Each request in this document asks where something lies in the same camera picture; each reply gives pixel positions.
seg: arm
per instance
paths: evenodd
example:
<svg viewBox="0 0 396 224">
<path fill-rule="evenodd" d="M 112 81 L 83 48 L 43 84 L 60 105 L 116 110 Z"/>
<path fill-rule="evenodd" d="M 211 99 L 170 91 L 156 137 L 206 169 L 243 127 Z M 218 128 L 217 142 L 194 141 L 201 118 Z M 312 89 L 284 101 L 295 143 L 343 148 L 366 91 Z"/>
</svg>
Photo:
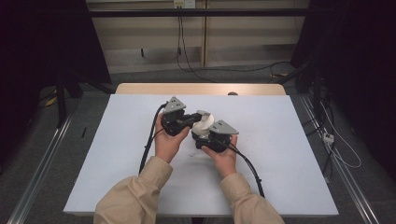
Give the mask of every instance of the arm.
<svg viewBox="0 0 396 224">
<path fill-rule="evenodd" d="M 116 184 L 96 205 L 93 223 L 155 223 L 160 191 L 172 174 L 169 163 L 176 156 L 185 128 L 177 136 L 166 134 L 157 118 L 155 157 L 151 157 L 139 176 L 131 176 Z"/>
<path fill-rule="evenodd" d="M 236 146 L 237 137 L 231 143 Z M 239 223 L 284 223 L 274 207 L 262 196 L 253 194 L 245 177 L 236 172 L 236 154 L 230 149 L 216 153 L 208 147 L 202 150 L 210 156 L 223 177 L 221 189 L 233 209 L 233 220 Z"/>
</svg>

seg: black horizontal bar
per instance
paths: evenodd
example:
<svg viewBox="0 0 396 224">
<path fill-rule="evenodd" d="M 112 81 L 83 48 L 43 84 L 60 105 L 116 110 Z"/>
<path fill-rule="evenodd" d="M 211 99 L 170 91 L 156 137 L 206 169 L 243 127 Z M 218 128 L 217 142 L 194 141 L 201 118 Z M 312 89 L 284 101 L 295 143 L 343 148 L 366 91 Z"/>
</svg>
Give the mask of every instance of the black horizontal bar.
<svg viewBox="0 0 396 224">
<path fill-rule="evenodd" d="M 39 14 L 71 17 L 304 17 L 328 15 L 333 8 L 264 8 L 264 9 L 123 9 L 123 10 L 38 10 Z"/>
</svg>

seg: hand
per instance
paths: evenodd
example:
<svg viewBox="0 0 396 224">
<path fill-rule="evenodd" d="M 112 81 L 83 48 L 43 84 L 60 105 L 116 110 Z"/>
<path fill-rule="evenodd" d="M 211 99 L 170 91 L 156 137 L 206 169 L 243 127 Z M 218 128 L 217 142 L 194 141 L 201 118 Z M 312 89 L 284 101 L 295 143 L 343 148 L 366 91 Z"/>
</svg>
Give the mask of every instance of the hand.
<svg viewBox="0 0 396 224">
<path fill-rule="evenodd" d="M 231 143 L 236 146 L 237 136 L 232 135 Z M 224 178 L 227 175 L 236 173 L 236 153 L 229 148 L 223 152 L 215 152 L 209 147 L 202 147 L 204 151 L 215 162 L 216 169 L 218 169 L 221 176 Z"/>
<path fill-rule="evenodd" d="M 186 127 L 176 136 L 171 136 L 166 133 L 161 125 L 161 119 L 163 118 L 163 113 L 161 113 L 155 122 L 155 156 L 163 159 L 164 161 L 170 163 L 172 159 L 178 153 L 181 142 L 189 134 L 190 127 Z"/>
</svg>

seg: white table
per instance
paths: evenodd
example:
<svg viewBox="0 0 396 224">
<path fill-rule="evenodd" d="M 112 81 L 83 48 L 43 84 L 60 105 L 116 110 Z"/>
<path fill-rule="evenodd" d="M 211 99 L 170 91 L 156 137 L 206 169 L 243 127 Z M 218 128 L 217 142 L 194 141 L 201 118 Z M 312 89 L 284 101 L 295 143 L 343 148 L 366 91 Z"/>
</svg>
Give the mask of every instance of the white table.
<svg viewBox="0 0 396 224">
<path fill-rule="evenodd" d="M 149 129 L 159 105 L 173 95 L 115 94 L 92 142 L 66 213 L 91 216 L 98 201 L 118 181 L 137 175 Z M 338 215 L 318 163 L 289 96 L 177 95 L 186 113 L 203 109 L 237 129 L 238 148 L 255 166 L 266 199 L 283 217 Z M 154 146 L 148 154 L 153 155 Z M 231 209 L 219 188 L 212 160 L 189 135 L 171 165 L 158 214 L 172 217 L 224 217 Z M 246 163 L 237 159 L 252 190 L 257 185 Z"/>
</svg>

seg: beige sleeve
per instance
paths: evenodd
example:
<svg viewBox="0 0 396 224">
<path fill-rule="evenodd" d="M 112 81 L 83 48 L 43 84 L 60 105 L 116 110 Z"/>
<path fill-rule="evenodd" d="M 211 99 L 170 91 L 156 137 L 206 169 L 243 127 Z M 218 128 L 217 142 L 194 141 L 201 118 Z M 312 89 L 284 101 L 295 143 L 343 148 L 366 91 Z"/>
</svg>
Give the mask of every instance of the beige sleeve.
<svg viewBox="0 0 396 224">
<path fill-rule="evenodd" d="M 96 205 L 93 223 L 155 223 L 160 191 L 173 168 L 151 157 L 139 175 L 116 184 Z"/>
<path fill-rule="evenodd" d="M 226 176 L 221 189 L 233 209 L 235 224 L 284 223 L 275 208 L 262 196 L 253 194 L 250 185 L 241 174 Z"/>
</svg>

